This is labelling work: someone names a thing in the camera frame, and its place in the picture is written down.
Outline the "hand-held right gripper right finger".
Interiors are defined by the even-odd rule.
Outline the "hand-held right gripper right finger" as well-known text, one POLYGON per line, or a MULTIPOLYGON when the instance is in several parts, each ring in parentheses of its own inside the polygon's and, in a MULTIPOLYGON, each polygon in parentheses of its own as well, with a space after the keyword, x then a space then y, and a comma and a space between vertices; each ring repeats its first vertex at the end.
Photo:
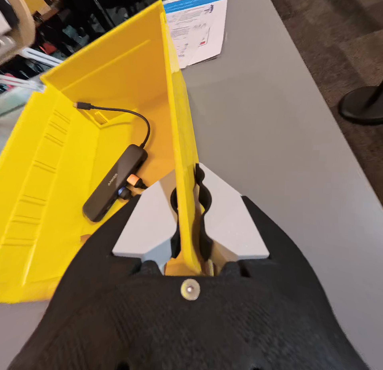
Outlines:
POLYGON ((243 196, 203 164, 195 166, 195 181, 203 209, 199 226, 203 260, 223 268, 227 262, 269 258, 243 196))

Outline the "slim dark grey USB hub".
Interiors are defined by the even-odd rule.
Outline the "slim dark grey USB hub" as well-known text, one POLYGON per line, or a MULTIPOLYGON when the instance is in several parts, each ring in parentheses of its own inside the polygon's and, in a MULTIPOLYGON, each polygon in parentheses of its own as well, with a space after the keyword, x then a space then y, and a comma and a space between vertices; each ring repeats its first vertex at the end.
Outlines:
POLYGON ((83 205, 83 213, 90 221, 99 222, 120 193, 127 192, 124 188, 128 177, 138 171, 147 157, 148 153, 141 146, 131 144, 126 148, 83 205))

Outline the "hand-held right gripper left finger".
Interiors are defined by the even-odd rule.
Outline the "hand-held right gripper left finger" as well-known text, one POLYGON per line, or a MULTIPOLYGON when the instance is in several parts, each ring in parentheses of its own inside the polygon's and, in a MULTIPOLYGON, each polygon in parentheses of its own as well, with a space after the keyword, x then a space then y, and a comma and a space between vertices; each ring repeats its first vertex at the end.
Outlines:
POLYGON ((177 215, 170 203, 175 187, 175 171, 170 171, 141 193, 112 250, 114 256, 151 260, 164 271, 172 256, 171 238, 177 228, 177 215))

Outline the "black support pole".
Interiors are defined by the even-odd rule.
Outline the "black support pole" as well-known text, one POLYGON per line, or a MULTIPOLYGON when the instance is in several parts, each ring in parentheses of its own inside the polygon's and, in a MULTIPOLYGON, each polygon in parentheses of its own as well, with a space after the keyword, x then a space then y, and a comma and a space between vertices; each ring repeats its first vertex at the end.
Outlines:
POLYGON ((352 90, 338 104, 338 113, 351 123, 383 124, 383 83, 352 90))

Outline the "yellow plastic bin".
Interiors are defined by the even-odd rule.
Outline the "yellow plastic bin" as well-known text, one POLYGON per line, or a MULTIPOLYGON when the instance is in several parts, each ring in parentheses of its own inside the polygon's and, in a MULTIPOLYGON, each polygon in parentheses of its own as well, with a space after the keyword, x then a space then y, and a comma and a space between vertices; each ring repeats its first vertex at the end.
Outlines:
POLYGON ((75 102, 136 111, 151 133, 139 170, 152 185, 175 170, 181 258, 201 274, 192 226, 198 161, 187 88, 161 0, 78 51, 42 76, 1 153, 0 300, 49 300, 80 249, 126 201, 100 222, 82 207, 130 145, 147 128, 136 116, 82 111, 75 102))

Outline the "blue-bordered paper sheet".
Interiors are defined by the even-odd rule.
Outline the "blue-bordered paper sheet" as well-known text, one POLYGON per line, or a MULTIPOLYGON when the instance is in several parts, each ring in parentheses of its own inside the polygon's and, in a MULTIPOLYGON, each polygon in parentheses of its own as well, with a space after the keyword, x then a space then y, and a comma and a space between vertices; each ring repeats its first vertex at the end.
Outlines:
POLYGON ((214 59, 221 54, 227 1, 163 1, 170 36, 181 69, 214 59))

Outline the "document stand with instruction sheet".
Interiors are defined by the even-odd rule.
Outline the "document stand with instruction sheet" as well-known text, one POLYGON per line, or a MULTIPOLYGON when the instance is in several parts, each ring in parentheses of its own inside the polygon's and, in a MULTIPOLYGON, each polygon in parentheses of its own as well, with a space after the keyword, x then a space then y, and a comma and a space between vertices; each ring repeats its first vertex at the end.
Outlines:
POLYGON ((16 56, 48 67, 60 65, 60 59, 29 47, 35 33, 35 21, 24 0, 1 0, 1 67, 16 56))

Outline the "grey desk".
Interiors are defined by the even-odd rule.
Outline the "grey desk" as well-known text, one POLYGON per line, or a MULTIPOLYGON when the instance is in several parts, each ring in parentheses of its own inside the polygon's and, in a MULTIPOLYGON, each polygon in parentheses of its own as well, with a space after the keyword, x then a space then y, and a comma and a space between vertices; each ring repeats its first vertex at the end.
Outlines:
MULTIPOLYGON (((227 3, 221 56, 181 72, 197 164, 243 196, 269 258, 203 260, 196 183, 201 274, 182 262, 176 187, 164 271, 114 256, 151 186, 139 175, 148 155, 125 205, 80 237, 9 369, 382 369, 381 203, 271 0, 227 3)), ((136 116, 146 148, 138 112, 74 108, 136 116)))

